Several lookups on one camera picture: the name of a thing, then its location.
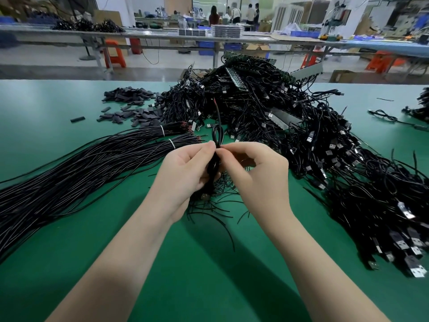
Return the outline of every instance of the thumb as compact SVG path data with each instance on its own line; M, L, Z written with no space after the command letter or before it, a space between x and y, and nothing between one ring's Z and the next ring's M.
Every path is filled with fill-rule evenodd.
M192 170L198 171L200 174L204 172L210 159L215 154L216 145L213 141L205 143L201 149L193 156L190 161L186 164L187 167L191 167Z
M244 188L246 184L251 181L251 177L248 172L241 166L234 155L224 149L216 149L216 153L222 161L222 165L227 170L229 176L233 179L234 184L240 189Z

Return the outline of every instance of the green table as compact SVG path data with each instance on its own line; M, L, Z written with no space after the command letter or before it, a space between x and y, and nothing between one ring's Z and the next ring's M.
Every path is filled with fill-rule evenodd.
M116 87L144 87L162 92L175 82L1 80L0 179L16 176L100 136L130 126L96 122L103 92ZM422 86L314 84L312 91L338 88L329 98L352 131L384 156L411 163L429 173L429 134L403 124L371 117L367 109L400 113L418 107ZM379 100L392 99L394 102ZM112 103L112 108L119 104ZM70 119L86 120L71 124ZM73 216L33 235L0 265L0 320L43 321L113 238L140 204L156 168L137 174L106 197ZM334 261L378 305L398 321L426 321L429 282L406 277L377 257L379 271L368 271L344 229L290 176L294 213ZM309 321L292 277L280 254L239 203L223 203L235 218L227 219L236 252L223 227L208 216L183 218L168 233L147 278L130 321ZM423 259L429 268L429 260Z

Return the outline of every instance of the woman with long hair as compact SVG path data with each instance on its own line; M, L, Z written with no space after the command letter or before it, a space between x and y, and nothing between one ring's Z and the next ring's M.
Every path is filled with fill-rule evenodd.
M212 6L210 16L208 17L208 25L217 25L219 23L219 15L217 14L217 8L215 5Z

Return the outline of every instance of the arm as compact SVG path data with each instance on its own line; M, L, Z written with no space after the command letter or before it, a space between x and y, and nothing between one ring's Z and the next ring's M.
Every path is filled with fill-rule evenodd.
M287 159L257 142L217 149L244 204L282 254L315 322L388 322L293 215ZM243 167L253 166L247 172Z
M128 319L169 228L207 182L205 167L214 152L211 141L166 156L145 200L47 322Z

